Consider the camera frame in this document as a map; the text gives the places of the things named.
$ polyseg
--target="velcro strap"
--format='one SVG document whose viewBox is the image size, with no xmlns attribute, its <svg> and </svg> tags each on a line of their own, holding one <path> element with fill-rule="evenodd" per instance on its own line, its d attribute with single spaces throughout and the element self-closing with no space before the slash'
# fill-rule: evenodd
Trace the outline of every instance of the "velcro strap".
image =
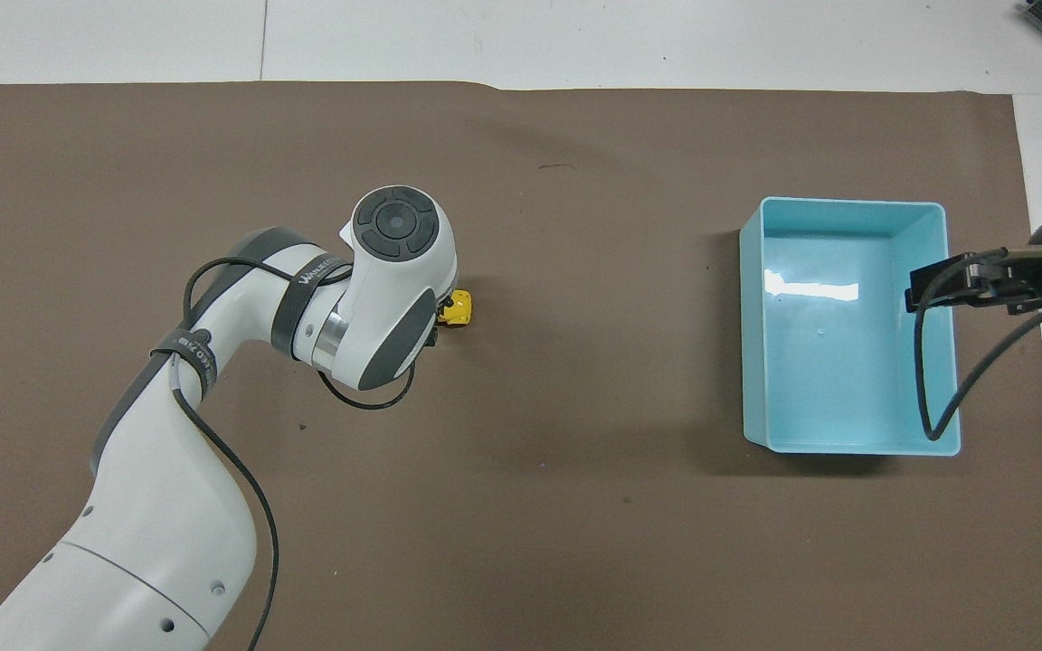
<svg viewBox="0 0 1042 651">
<path fill-rule="evenodd" d="M 324 277 L 344 265 L 342 258 L 332 254 L 322 254 L 312 258 L 309 264 L 303 265 L 303 269 L 292 277 L 289 289 L 284 290 L 284 297 L 280 299 L 280 305 L 276 308 L 276 318 L 272 320 L 274 349 L 291 355 L 293 359 L 297 358 L 292 354 L 292 345 L 297 337 L 297 328 L 300 326 L 303 312 Z"/>
<path fill-rule="evenodd" d="M 195 332 L 181 328 L 174 329 L 163 336 L 158 346 L 152 349 L 152 353 L 179 353 L 179 357 L 190 364 L 195 369 L 195 374 L 199 375 L 200 393 L 207 395 L 207 389 L 216 383 L 216 355 L 207 347 L 210 337 L 210 332 L 203 329 Z"/>
</svg>

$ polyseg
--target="plastic container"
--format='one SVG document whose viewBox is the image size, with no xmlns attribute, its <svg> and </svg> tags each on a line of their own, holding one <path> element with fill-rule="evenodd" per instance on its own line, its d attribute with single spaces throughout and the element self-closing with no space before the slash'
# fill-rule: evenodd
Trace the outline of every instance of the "plastic container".
<svg viewBox="0 0 1042 651">
<path fill-rule="evenodd" d="M 766 198 L 739 236 L 745 437 L 774 452 L 954 455 L 959 418 L 927 440 L 915 403 L 910 272 L 947 254 L 932 202 Z M 927 310 L 938 417 L 956 392 L 950 308 Z"/>
</svg>

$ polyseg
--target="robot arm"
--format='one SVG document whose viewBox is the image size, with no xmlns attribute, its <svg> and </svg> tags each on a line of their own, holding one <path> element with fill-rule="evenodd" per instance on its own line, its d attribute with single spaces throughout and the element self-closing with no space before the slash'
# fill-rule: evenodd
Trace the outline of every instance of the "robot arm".
<svg viewBox="0 0 1042 651">
<path fill-rule="evenodd" d="M 343 259 L 272 228 L 232 251 L 284 273 L 231 265 L 169 334 L 107 418 L 95 485 L 75 523 L 0 606 L 0 648 L 197 650 L 256 558 L 248 505 L 173 387 L 197 404 L 249 340 L 350 387 L 404 374 L 456 282 L 445 211 L 416 189 L 368 194 L 342 230 Z"/>
<path fill-rule="evenodd" d="M 923 433 L 931 441 L 943 435 L 964 397 L 999 355 L 1042 323 L 1042 226 L 1022 247 L 961 254 L 911 272 L 905 291 L 907 311 L 915 314 L 915 395 Z M 922 371 L 922 319 L 939 305 L 1008 305 L 1009 314 L 1037 311 L 995 345 L 960 383 L 943 415 L 932 428 Z"/>
</svg>

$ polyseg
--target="brown paper sheet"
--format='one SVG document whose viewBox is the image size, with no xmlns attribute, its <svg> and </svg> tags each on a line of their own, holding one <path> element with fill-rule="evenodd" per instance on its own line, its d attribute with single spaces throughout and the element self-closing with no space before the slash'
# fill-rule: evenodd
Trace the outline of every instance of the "brown paper sheet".
<svg viewBox="0 0 1042 651">
<path fill-rule="evenodd" d="M 1011 101 L 963 93 L 0 86 L 0 602 L 190 272 L 269 225 L 345 252 L 389 182 L 446 207 L 474 325 L 379 414 L 267 345 L 227 366 L 202 412 L 284 552 L 260 648 L 1042 648 L 1038 334 L 954 458 L 742 437 L 762 198 L 935 201 L 952 251 L 1025 242 Z M 960 312 L 960 367 L 1017 323 Z M 210 648 L 247 643 L 259 551 Z"/>
</svg>

